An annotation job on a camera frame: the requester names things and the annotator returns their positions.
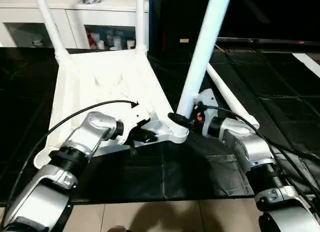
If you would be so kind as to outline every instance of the shelf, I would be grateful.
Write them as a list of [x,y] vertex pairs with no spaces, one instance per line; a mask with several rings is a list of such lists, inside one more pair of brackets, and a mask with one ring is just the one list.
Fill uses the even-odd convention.
[[[85,5],[80,0],[47,0],[50,8],[106,11],[136,11],[136,0],[102,0]],[[36,0],[0,0],[0,8],[37,8]],[[149,11],[149,0],[144,0],[144,10]]]

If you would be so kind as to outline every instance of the white cabinet door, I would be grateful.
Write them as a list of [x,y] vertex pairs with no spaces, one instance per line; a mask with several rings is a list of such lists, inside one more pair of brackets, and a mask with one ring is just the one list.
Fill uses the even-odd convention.
[[[64,9],[51,9],[66,48],[76,48]],[[44,20],[37,8],[0,8],[0,43],[5,47],[52,47]]]
[[[97,11],[97,10],[66,10],[73,36],[78,48],[89,49],[86,29],[104,41],[106,47],[112,47],[108,38],[110,34],[121,37],[123,49],[127,40],[134,40],[136,13],[132,11]],[[145,44],[149,45],[149,18],[145,12]]]

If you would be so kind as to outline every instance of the black cable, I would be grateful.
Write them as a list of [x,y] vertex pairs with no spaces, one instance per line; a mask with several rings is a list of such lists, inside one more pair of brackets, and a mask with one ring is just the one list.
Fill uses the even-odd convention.
[[22,168],[20,169],[20,172],[15,180],[15,183],[10,191],[10,194],[9,194],[9,197],[8,197],[8,200],[7,200],[7,203],[6,203],[6,207],[4,208],[4,211],[3,211],[3,216],[2,216],[2,221],[0,223],[0,229],[4,227],[4,223],[5,223],[5,217],[8,213],[8,210],[9,210],[9,207],[11,206],[11,202],[12,202],[12,199],[13,199],[13,196],[15,194],[15,191],[16,191],[16,188],[17,188],[17,185],[21,179],[21,176],[29,162],[29,160],[31,159],[32,155],[36,152],[37,148],[41,145],[41,143],[44,141],[44,139],[50,135],[55,129],[57,129],[59,126],[61,126],[64,122],[68,121],[69,119],[85,112],[85,111],[88,111],[90,109],[93,109],[95,107],[98,107],[98,106],[102,106],[102,105],[106,105],[106,104],[111,104],[111,103],[129,103],[131,104],[131,107],[135,107],[138,105],[138,103],[136,102],[133,102],[133,101],[127,101],[127,100],[114,100],[114,101],[105,101],[105,102],[101,102],[101,103],[98,103],[98,104],[95,104],[95,105],[92,105],[92,106],[89,106],[89,107],[86,107],[80,111],[77,111],[76,113],[64,118],[62,121],[60,121],[59,123],[57,123],[55,126],[53,126],[44,136],[42,136],[42,138],[36,143],[36,145],[33,147],[33,149],[30,151],[30,153],[28,154],[26,160],[24,161],[24,164],[22,166]]
[[276,147],[277,149],[281,148],[285,151],[288,151],[292,154],[295,154],[297,156],[299,156],[300,158],[303,158],[303,159],[307,159],[307,160],[310,160],[310,161],[313,161],[313,162],[316,162],[316,163],[320,163],[320,158],[316,155],[312,155],[312,154],[307,154],[305,152],[302,152],[302,151],[299,151],[299,150],[296,150],[296,149],[290,149],[289,147],[286,147],[286,146],[283,146],[283,145],[280,145],[272,140],[270,140],[269,138],[266,137],[266,140],[271,144],[273,145],[274,147]]
[[310,205],[313,212],[316,213],[318,216],[320,215],[320,212],[314,205],[314,203],[303,193],[303,191],[296,185],[296,183],[288,176],[286,180],[294,187],[294,189],[298,192],[299,195]]
[[[218,106],[207,106],[207,105],[204,105],[203,106],[204,108],[206,109],[216,109],[216,110],[220,110],[220,111],[225,111],[227,113],[230,113],[231,115],[235,116],[235,117],[238,117],[239,119],[241,119],[243,122],[245,122],[248,126],[251,127],[251,129],[254,130],[254,132],[260,136],[268,145],[269,149],[270,149],[270,152],[272,153],[275,161],[277,162],[278,166],[284,171],[276,153],[274,152],[271,144],[267,141],[267,139],[263,136],[263,134],[256,128],[254,127],[254,125],[252,125],[248,120],[246,120],[244,117],[238,115],[237,113],[233,112],[233,111],[230,111],[228,109],[224,109],[224,108],[221,108],[221,107],[218,107]],[[319,196],[319,191],[313,186],[313,184],[306,178],[306,176],[302,173],[302,171],[297,167],[297,165],[293,162],[293,160],[287,155],[287,153],[285,153],[283,150],[279,150],[283,156],[289,161],[289,163],[293,166],[293,168],[298,172],[298,174],[307,182],[307,184],[309,185],[310,189],[312,190],[312,192],[314,192],[315,196],[320,199],[320,196]]]
[[[260,57],[263,57],[263,55],[262,55],[262,53],[260,52],[259,49],[253,50],[253,51],[255,51],[257,54],[259,54]],[[230,55],[229,55],[227,52],[225,52],[225,57],[226,57],[226,59],[228,60],[228,62],[229,62],[230,64],[233,64],[233,62],[248,64],[248,63],[245,62],[245,61],[243,61],[243,62],[242,62],[242,61],[231,61]],[[270,140],[270,139],[268,139],[268,138],[266,138],[266,139],[267,139],[267,141],[268,141],[270,144],[272,144],[274,147],[277,147],[277,148],[280,147],[280,148],[282,148],[283,150],[289,151],[290,153],[295,154],[295,155],[297,155],[297,156],[299,156],[299,157],[301,157],[301,158],[303,158],[303,159],[308,159],[308,160],[314,161],[314,162],[316,162],[316,163],[320,163],[320,158],[317,157],[317,156],[315,156],[315,155],[307,154],[307,153],[305,153],[305,152],[302,152],[302,151],[299,151],[299,150],[296,150],[296,149],[290,149],[290,148],[285,147],[285,146],[283,146],[283,145],[277,144],[277,143],[273,142],[272,140]]]
[[295,169],[295,171],[299,174],[299,176],[306,181],[306,183],[309,185],[311,191],[314,193],[315,196],[318,197],[318,199],[320,198],[320,192],[318,189],[315,188],[315,186],[307,179],[307,177],[304,175],[304,173],[298,168],[298,166],[295,164],[295,162],[290,158],[290,156],[284,152],[283,149],[281,148],[277,148],[281,154],[283,154],[283,156],[286,158],[287,161],[289,161],[289,163],[292,165],[292,167]]

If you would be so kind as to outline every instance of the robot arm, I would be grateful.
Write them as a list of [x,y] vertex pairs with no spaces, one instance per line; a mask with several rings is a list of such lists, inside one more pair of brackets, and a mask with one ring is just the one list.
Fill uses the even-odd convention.
[[122,135],[123,129],[121,121],[90,112],[17,197],[5,217],[5,231],[60,231],[71,214],[70,194],[82,171],[100,142]]
[[218,137],[233,150],[242,171],[253,189],[262,232],[320,232],[320,226],[300,198],[295,188],[280,173],[279,166],[267,142],[255,134],[243,121],[217,117],[211,90],[205,90],[195,100],[191,119],[171,113],[169,117],[203,136]]

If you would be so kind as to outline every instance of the dark background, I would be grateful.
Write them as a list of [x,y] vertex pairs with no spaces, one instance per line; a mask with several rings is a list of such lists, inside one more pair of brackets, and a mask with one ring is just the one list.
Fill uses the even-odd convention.
[[[230,0],[219,37],[295,40],[295,44],[320,42],[318,1]],[[192,53],[207,3],[208,0],[150,0],[150,52]],[[189,43],[180,43],[181,38],[188,38]]]

